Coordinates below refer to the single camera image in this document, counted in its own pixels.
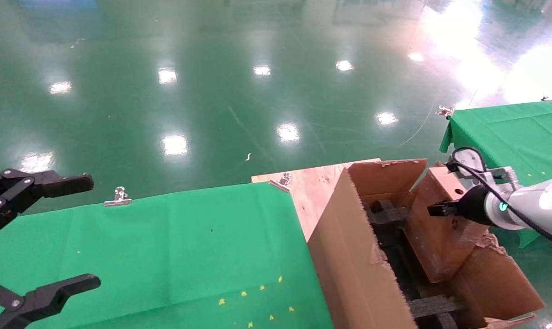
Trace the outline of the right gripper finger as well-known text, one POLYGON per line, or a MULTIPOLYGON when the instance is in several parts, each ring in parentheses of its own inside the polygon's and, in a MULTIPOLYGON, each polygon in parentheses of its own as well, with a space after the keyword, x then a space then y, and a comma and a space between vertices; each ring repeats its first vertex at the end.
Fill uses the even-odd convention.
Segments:
POLYGON ((461 215, 457 201, 437 202, 428 206, 428 213, 431 217, 448 217, 450 215, 461 215))

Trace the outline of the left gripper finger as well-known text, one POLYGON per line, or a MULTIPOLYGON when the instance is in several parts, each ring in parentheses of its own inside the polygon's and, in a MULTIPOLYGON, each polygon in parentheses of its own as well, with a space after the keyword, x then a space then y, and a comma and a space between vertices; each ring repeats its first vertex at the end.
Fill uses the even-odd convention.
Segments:
POLYGON ((83 274, 40 286, 20 296, 0 285, 0 329, 25 329, 28 325, 62 312, 71 296, 101 285, 99 277, 83 274))
POLYGON ((0 171, 0 230, 42 198, 57 198, 87 192, 94 180, 86 173, 61 177, 53 170, 25 173, 16 169, 0 171))

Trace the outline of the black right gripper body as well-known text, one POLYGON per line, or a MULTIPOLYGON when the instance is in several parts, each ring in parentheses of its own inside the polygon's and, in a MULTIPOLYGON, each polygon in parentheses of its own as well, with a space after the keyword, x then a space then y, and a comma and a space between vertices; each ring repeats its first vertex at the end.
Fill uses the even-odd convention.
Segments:
POLYGON ((485 200, 489 191, 483 185, 476 185, 468 190, 457 202, 457 215, 475 223, 489 225, 485 210, 485 200))

